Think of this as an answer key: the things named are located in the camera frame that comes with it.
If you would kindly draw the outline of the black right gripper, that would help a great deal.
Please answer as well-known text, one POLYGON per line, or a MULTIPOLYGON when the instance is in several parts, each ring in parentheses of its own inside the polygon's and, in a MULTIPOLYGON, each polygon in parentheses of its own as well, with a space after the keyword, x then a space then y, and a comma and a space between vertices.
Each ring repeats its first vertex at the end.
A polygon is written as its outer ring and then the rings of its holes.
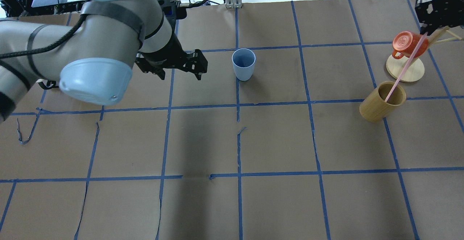
POLYGON ((414 9, 421 35, 429 36, 437 29, 464 24, 464 0, 415 0, 414 9))

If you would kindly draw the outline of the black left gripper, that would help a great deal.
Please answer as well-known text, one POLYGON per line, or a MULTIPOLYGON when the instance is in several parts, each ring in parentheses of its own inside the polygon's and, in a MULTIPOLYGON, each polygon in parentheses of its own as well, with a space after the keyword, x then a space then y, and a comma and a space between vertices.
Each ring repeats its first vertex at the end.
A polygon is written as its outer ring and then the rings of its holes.
POLYGON ((201 80, 208 69, 208 61, 202 51, 195 49, 190 53, 185 52, 174 33, 160 50, 139 52, 135 64, 143 73, 156 74, 161 80, 165 79, 165 69, 179 69, 193 73, 197 80, 201 80))

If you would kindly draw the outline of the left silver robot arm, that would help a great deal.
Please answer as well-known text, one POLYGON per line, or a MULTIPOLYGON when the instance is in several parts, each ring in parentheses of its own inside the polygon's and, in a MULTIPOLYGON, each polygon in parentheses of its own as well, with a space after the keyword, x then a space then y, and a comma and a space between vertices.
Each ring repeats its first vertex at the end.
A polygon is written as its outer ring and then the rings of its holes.
POLYGON ((165 78, 165 69, 200 80, 208 61, 187 53, 157 0, 91 0, 73 27, 1 20, 1 121, 36 81, 56 81, 66 95, 96 105, 118 104, 137 64, 165 78))

